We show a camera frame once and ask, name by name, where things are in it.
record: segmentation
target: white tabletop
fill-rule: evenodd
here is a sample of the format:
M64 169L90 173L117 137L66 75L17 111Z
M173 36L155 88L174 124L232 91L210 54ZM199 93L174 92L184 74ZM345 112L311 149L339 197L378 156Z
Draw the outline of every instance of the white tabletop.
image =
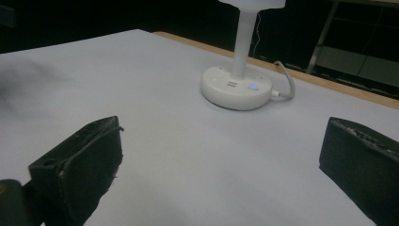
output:
M292 101L223 109L200 78L230 62L140 30L1 55L0 179L26 183L30 163L116 115L123 162L86 225L374 225L318 158L329 117L399 140L399 111L299 80Z

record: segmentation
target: desk lamp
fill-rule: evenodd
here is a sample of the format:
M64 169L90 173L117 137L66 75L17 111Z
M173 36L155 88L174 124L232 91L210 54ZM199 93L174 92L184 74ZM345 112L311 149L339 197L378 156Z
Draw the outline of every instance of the desk lamp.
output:
M268 8L284 8L285 0L219 0L239 8L240 18L232 66L215 66L205 71L201 79L202 94L210 102L236 110L250 110L264 105L271 96L293 98L294 81L279 61L290 82L290 93L272 90L267 74L247 67L247 55L258 12Z

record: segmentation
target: white lamp base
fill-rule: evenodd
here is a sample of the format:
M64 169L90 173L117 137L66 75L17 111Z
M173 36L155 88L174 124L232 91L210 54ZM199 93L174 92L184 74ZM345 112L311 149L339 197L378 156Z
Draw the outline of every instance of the white lamp base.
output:
M215 66L203 74L200 88L208 101L236 110L264 105L272 95L272 83L265 73L246 67L244 79L231 79L231 66Z

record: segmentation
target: power cord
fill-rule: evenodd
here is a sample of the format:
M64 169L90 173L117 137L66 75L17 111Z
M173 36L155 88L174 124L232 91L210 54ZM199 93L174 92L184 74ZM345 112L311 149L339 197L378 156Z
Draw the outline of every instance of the power cord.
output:
M278 65L282 68L282 70L285 73L285 76L288 79L288 82L290 83L290 92L289 93L284 93L284 92L278 92L276 90L272 90L272 95L274 97L284 97L287 99L292 99L295 97L295 83L293 77L288 73L287 69L284 67L284 65L280 61L274 62L275 65Z

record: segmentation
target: white cable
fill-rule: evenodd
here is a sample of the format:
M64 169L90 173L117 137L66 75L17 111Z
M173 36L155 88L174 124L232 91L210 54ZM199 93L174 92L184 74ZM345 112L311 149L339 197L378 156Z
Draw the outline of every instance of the white cable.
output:
M258 36L258 40L256 41L255 47L253 47L252 56L255 57L256 48L258 47L259 42L261 41L261 35L259 34L259 24L261 24L261 14L258 12L258 24L256 25L256 35Z
M274 62L275 65L278 65L282 68L282 70L285 73L285 76L287 76L288 82L290 83L290 93L283 93L283 92L278 92L276 90L272 90L272 95L275 97L284 97L288 99L292 99L295 97L295 83L293 77L288 73L287 69L284 67L284 65L280 61Z

